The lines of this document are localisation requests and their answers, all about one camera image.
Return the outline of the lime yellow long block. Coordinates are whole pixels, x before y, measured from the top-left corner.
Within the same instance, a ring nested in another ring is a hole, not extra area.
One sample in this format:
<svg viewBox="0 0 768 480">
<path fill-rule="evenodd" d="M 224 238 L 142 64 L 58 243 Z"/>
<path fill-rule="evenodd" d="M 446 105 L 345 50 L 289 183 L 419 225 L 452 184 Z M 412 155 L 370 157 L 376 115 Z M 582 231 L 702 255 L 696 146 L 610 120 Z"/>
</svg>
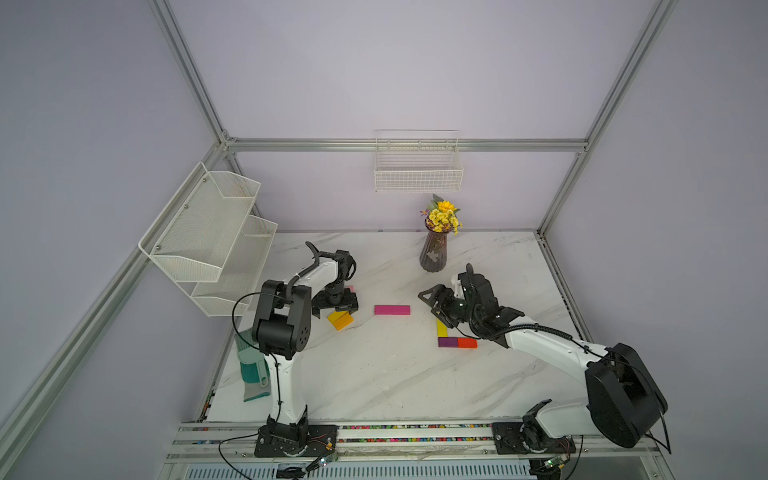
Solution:
<svg viewBox="0 0 768 480">
<path fill-rule="evenodd" d="M 436 321 L 436 330 L 437 330 L 437 337 L 438 338 L 448 338 L 449 332 L 448 328 L 440 321 Z"/>
</svg>

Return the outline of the magenta block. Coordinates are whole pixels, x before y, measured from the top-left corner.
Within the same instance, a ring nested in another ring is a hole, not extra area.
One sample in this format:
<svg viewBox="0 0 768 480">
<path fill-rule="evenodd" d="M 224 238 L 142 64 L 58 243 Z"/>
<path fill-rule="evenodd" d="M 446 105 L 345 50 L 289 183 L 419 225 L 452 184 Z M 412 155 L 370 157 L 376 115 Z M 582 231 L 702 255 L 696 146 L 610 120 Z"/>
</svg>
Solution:
<svg viewBox="0 0 768 480">
<path fill-rule="evenodd" d="M 409 305 L 393 305 L 392 314 L 396 316 L 409 316 L 411 314 L 411 307 Z"/>
<path fill-rule="evenodd" d="M 392 315 L 394 309 L 390 305 L 376 305 L 374 307 L 374 314 L 377 316 Z"/>
</svg>

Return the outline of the dark purple block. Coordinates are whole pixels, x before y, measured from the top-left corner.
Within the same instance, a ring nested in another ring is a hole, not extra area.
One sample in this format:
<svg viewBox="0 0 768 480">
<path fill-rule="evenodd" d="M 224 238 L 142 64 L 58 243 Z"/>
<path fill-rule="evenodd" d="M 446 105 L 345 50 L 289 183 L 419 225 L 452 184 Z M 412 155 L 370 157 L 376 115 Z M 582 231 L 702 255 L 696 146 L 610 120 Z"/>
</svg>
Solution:
<svg viewBox="0 0 768 480">
<path fill-rule="evenodd" d="M 439 348 L 458 348 L 459 339 L 456 337 L 439 337 L 437 339 Z"/>
</svg>

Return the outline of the orange-red block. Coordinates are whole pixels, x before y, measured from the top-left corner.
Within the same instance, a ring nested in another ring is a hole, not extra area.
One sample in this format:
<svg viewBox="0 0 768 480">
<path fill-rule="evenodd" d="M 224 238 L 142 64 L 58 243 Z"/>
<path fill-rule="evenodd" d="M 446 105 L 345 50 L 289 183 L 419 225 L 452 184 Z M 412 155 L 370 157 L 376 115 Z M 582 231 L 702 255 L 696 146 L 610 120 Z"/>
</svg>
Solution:
<svg viewBox="0 0 768 480">
<path fill-rule="evenodd" d="M 478 341 L 471 338 L 458 338 L 457 347 L 460 349 L 477 349 Z"/>
</svg>

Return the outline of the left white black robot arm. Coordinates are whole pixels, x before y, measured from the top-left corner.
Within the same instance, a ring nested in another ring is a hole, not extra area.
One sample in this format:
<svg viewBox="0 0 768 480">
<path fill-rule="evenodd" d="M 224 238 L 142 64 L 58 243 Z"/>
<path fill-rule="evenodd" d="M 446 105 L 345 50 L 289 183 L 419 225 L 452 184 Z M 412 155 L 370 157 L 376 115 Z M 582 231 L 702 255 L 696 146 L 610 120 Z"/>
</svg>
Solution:
<svg viewBox="0 0 768 480">
<path fill-rule="evenodd" d="M 300 381 L 300 353 L 309 343 L 312 320 L 330 311 L 353 314 L 357 294 L 346 285 L 357 262 L 346 250 L 320 251 L 307 242 L 312 263 L 285 281 L 267 280 L 257 294 L 252 344 L 267 361 L 273 406 L 267 425 L 292 434 L 308 423 Z"/>
</svg>

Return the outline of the orange block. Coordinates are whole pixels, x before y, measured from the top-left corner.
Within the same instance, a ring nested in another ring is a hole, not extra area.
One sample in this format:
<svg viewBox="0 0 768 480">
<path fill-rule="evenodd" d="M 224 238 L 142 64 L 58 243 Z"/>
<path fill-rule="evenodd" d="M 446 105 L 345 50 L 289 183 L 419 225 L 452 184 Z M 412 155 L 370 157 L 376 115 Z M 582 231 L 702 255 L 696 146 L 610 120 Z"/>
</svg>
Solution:
<svg viewBox="0 0 768 480">
<path fill-rule="evenodd" d="M 350 315 L 345 315 L 342 317 L 339 317 L 334 323 L 333 326 L 337 331 L 341 331 L 347 326 L 349 326 L 354 321 L 354 318 Z"/>
</svg>

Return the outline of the dark glass vase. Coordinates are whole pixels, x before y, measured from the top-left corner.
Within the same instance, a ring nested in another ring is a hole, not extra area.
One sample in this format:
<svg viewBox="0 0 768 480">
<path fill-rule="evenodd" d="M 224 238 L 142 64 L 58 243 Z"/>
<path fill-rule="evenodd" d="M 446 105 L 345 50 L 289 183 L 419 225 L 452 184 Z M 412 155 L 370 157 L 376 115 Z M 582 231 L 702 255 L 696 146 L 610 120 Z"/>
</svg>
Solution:
<svg viewBox="0 0 768 480">
<path fill-rule="evenodd" d="M 429 273 L 442 271 L 448 259 L 448 236 L 450 231 L 438 232 L 428 221 L 425 222 L 427 236 L 419 257 L 423 270 Z"/>
</svg>

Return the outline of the yellow flower bouquet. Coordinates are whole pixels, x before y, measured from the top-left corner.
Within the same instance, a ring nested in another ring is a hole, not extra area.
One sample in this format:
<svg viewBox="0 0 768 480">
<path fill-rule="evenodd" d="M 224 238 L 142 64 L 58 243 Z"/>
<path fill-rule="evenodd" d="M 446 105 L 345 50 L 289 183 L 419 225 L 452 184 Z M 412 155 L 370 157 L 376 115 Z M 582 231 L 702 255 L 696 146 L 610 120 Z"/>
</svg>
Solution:
<svg viewBox="0 0 768 480">
<path fill-rule="evenodd" d="M 457 214 L 460 209 L 448 200 L 433 194 L 425 210 L 420 212 L 426 228 L 438 234 L 456 234 L 462 227 Z"/>
</svg>

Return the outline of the lower white mesh shelf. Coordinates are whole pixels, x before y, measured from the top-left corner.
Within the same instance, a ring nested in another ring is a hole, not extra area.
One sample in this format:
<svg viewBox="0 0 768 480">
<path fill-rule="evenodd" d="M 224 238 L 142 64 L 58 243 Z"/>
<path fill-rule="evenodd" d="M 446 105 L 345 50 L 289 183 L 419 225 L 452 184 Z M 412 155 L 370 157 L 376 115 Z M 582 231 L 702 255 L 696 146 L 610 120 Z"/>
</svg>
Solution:
<svg viewBox="0 0 768 480">
<path fill-rule="evenodd" d="M 258 289 L 277 227 L 261 217 L 246 218 L 219 280 L 198 283 L 192 290 L 191 300 L 208 317 L 229 318 L 232 311 L 236 316 L 244 314 L 250 299 L 241 297 Z"/>
</svg>

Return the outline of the white mesh shelf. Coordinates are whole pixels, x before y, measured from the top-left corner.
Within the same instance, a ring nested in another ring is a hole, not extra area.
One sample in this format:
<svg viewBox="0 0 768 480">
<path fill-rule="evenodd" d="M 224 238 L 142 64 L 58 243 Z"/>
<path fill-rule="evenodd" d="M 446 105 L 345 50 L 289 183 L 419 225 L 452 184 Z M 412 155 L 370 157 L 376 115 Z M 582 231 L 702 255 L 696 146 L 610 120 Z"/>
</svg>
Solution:
<svg viewBox="0 0 768 480">
<path fill-rule="evenodd" d="M 258 181 L 198 164 L 138 243 L 176 283 L 215 283 L 260 190 Z"/>
<path fill-rule="evenodd" d="M 236 316 L 244 314 L 250 299 L 241 297 L 258 289 L 277 227 L 261 217 L 246 218 L 219 280 L 198 283 L 192 290 L 191 300 L 208 317 L 229 318 L 232 311 Z"/>
</svg>

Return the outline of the green dustpan brush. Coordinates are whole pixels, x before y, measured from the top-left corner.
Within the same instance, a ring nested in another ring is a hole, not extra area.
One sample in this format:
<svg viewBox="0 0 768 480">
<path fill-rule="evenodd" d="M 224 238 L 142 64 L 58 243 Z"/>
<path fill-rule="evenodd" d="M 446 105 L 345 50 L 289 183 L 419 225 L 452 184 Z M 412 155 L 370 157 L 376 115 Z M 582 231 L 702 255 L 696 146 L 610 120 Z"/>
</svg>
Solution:
<svg viewBox="0 0 768 480">
<path fill-rule="evenodd" d="M 240 331 L 235 336 L 235 342 L 236 356 L 244 382 L 243 401 L 268 397 L 271 392 L 269 369 L 264 355 L 254 348 L 256 342 L 252 338 L 252 329 Z"/>
</svg>

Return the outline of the upper white mesh shelf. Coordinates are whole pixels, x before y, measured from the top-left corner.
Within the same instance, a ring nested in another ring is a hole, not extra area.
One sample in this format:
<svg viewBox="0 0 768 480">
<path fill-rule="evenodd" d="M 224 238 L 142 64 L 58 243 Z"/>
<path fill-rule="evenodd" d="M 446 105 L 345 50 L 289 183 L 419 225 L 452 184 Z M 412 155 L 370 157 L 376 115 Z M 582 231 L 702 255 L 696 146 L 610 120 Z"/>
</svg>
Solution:
<svg viewBox="0 0 768 480">
<path fill-rule="evenodd" d="M 138 243 L 176 283 L 215 283 L 260 190 L 258 181 L 198 164 Z"/>
</svg>

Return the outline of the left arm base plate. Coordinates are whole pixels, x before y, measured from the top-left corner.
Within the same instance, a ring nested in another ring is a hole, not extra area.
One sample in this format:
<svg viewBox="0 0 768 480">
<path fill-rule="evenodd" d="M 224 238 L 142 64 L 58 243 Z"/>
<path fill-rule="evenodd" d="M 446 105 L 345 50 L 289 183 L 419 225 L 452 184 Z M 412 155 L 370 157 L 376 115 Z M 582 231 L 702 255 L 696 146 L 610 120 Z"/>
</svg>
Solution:
<svg viewBox="0 0 768 480">
<path fill-rule="evenodd" d="M 254 449 L 256 458 L 318 457 L 333 448 L 338 437 L 337 425 L 290 427 L 281 424 L 259 429 Z"/>
</svg>

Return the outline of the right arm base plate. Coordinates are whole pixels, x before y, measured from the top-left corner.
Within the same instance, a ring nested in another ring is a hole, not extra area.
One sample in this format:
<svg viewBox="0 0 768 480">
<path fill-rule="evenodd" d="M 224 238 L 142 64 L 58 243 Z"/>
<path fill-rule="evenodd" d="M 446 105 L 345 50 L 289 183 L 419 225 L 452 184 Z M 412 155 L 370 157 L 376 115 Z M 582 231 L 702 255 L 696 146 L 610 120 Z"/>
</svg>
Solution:
<svg viewBox="0 0 768 480">
<path fill-rule="evenodd" d="M 524 422 L 495 422 L 491 424 L 496 452 L 500 455 L 566 454 L 576 452 L 568 437 L 549 437 L 539 426 Z"/>
</svg>

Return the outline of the aluminium front rail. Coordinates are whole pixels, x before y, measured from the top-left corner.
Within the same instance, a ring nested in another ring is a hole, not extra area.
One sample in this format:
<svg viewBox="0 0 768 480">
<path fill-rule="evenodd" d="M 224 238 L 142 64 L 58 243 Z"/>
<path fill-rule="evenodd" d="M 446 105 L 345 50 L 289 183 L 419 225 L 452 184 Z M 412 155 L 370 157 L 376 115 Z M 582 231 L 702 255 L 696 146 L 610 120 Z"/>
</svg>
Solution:
<svg viewBox="0 0 768 480">
<path fill-rule="evenodd" d="M 331 421 L 337 426 L 333 448 L 342 461 L 497 459 L 502 442 L 490 420 Z M 260 443 L 253 422 L 183 423 L 167 452 L 165 464 L 227 460 L 233 464 L 301 461 L 297 455 L 257 457 Z"/>
</svg>

